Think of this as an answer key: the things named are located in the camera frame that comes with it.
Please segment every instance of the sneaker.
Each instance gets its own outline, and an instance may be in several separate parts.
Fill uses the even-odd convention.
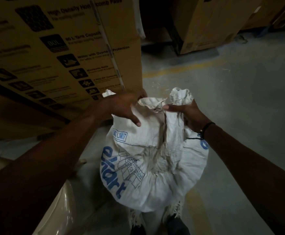
[[[145,221],[143,220],[141,211],[130,209],[128,208],[128,220],[129,220],[129,226],[132,227],[145,227]]]
[[[173,218],[180,218],[182,215],[182,210],[184,206],[184,201],[185,198],[181,199],[175,204],[169,205],[165,208],[165,212],[162,217],[162,223],[166,224],[168,221],[168,218],[173,217]]]

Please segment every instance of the white sack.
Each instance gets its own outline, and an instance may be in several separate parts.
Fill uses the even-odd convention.
[[[107,90],[103,95],[114,94]],[[183,114],[165,104],[189,105],[189,90],[174,88],[167,99],[143,98],[131,120],[113,116],[101,155],[101,179],[119,203],[142,212],[177,202],[196,184],[206,166],[208,145],[184,125]]]

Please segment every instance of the forearm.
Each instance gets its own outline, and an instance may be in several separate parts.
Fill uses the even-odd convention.
[[[34,231],[99,125],[81,116],[0,171],[1,232]]]
[[[285,171],[211,125],[205,140],[275,234],[285,234]]]

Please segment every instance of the person's left hand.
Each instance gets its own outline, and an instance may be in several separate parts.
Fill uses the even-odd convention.
[[[111,114],[118,117],[130,119],[138,127],[141,126],[139,119],[133,114],[131,106],[135,105],[141,98],[147,97],[144,89],[136,91],[123,91],[114,95],[105,97],[91,110],[96,117],[104,120]]]

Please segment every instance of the dark pants leg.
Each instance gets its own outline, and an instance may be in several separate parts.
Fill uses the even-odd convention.
[[[174,218],[175,215],[168,218],[166,229],[168,235],[190,235],[189,229],[180,218]]]
[[[141,225],[140,227],[132,226],[130,235],[146,235],[145,228],[143,227],[143,225]]]

